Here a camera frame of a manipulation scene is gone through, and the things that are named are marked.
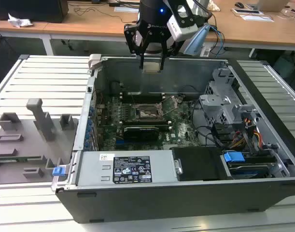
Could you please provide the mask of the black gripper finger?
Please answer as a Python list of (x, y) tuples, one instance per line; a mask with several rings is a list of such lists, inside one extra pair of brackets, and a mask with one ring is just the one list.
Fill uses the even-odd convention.
[[(140, 45), (137, 45), (134, 40), (137, 32), (139, 32), (142, 37)], [(140, 69), (142, 70), (144, 63), (144, 54), (150, 43), (150, 31), (147, 29), (146, 25), (141, 23), (135, 25), (125, 24), (124, 35), (130, 52), (132, 54), (140, 56)]]
[(160, 70), (162, 71), (164, 68), (164, 63), (167, 57), (169, 57), (172, 53), (172, 48), (167, 45), (167, 40), (168, 40), (168, 36), (163, 33), (160, 32), (159, 35), (159, 39), (160, 39), (160, 45), (161, 45), (161, 61), (160, 61)]

